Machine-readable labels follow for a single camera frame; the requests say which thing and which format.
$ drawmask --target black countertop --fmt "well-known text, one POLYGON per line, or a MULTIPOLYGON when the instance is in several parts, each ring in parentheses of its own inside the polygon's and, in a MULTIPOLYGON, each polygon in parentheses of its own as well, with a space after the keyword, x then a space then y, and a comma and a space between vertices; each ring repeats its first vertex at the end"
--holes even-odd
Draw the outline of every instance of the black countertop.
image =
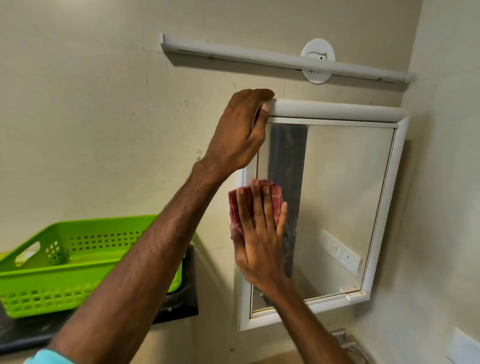
MULTIPOLYGON (((193 246, 182 264, 180 287, 167 294, 152 324, 198 315, 193 246)), ((0 304, 0 355, 46 346, 74 310, 12 319, 0 304)))

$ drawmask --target basket handle hole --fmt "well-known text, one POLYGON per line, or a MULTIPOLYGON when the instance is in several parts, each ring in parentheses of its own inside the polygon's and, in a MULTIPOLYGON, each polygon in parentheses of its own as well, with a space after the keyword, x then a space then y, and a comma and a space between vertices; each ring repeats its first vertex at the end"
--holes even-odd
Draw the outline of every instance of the basket handle hole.
POLYGON ((35 242, 15 257, 15 265, 21 267, 40 250, 40 242, 35 242))

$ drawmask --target shirt sleeve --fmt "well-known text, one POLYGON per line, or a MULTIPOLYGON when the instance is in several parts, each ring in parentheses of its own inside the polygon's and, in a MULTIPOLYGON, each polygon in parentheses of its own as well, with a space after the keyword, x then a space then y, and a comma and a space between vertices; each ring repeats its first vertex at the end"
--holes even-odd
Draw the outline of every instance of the shirt sleeve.
POLYGON ((67 358, 64 358, 60 354, 48 350, 42 349, 36 353, 33 358, 25 360, 24 364, 73 364, 67 358))

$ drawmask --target hand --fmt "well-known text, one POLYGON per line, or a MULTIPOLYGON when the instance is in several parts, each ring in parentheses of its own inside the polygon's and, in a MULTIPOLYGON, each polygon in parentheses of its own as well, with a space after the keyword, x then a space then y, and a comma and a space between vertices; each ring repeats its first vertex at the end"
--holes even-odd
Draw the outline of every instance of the hand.
POLYGON ((275 303, 276 297, 289 282, 283 272, 282 248, 282 237, 287 221, 287 203, 282 204, 280 220, 275 229, 270 186, 264 186, 262 192, 263 204, 258 181, 254 180, 252 183, 254 226, 245 202, 243 188, 237 190, 243 236, 233 225, 230 226, 230 232, 235 248, 235 262, 243 276, 275 303))
POLYGON ((268 89, 248 89, 232 96, 202 159, 202 163, 210 167, 219 179, 225 180, 236 170, 246 167, 258 153, 265 140, 270 111, 267 104, 261 107, 260 104, 274 95, 268 89))

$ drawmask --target white mirror frame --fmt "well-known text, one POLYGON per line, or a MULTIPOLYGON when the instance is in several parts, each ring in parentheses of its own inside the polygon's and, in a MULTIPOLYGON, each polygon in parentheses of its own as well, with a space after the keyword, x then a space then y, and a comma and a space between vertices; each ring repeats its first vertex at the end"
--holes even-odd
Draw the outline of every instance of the white mirror frame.
MULTIPOLYGON (((314 313, 318 313, 369 300, 408 127, 408 113, 402 109, 381 106, 279 99, 272 100, 270 107, 269 123, 374 126, 395 130, 360 290, 310 299, 306 304, 314 313)), ((239 172, 238 187, 248 185, 256 178, 256 174, 257 156, 239 172)), ((253 285, 235 267, 238 330, 249 330, 281 321, 274 308, 252 313, 252 293, 253 285)))

